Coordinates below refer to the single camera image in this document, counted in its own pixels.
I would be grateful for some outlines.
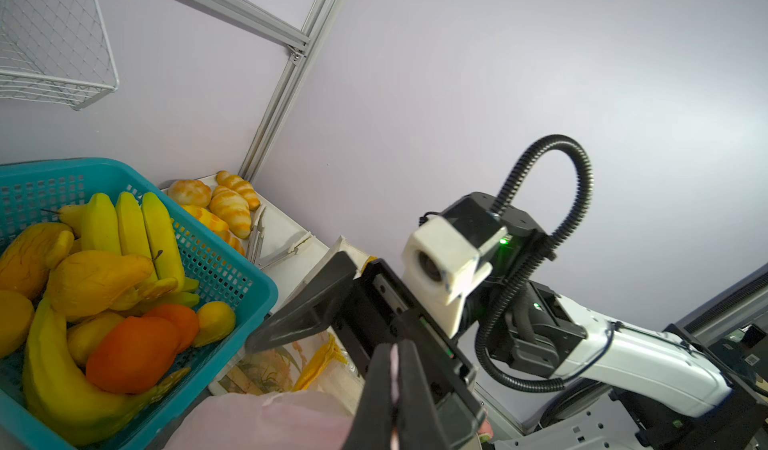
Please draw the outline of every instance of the plastic bag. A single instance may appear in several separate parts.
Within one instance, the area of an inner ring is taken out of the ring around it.
[[[229,393],[203,400],[165,450],[338,450],[351,426],[352,417],[328,393]]]

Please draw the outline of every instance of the black corrugated hose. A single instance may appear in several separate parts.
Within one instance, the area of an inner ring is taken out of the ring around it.
[[[512,199],[518,192],[520,185],[534,164],[544,154],[550,150],[560,150],[571,158],[576,168],[578,178],[578,188],[576,198],[571,211],[563,220],[563,223],[546,238],[541,239],[534,252],[525,260],[517,272],[504,279],[502,283],[503,290],[499,296],[492,302],[485,315],[485,321],[480,325],[475,338],[475,353],[480,361],[480,365],[497,382],[523,392],[545,393],[559,392],[565,388],[562,378],[552,378],[549,380],[525,380],[508,375],[500,368],[494,365],[486,349],[488,337],[491,330],[496,326],[504,315],[510,302],[518,294],[523,285],[528,281],[531,274],[538,268],[545,258],[553,254],[555,248],[570,236],[576,227],[581,223],[584,215],[587,213],[589,202],[592,196],[592,187],[594,178],[592,176],[592,166],[589,162],[587,152],[579,145],[576,140],[564,135],[549,135],[533,143],[518,159],[512,172],[507,177],[502,189],[499,191],[491,206],[491,212],[500,214],[504,208],[512,203]]]

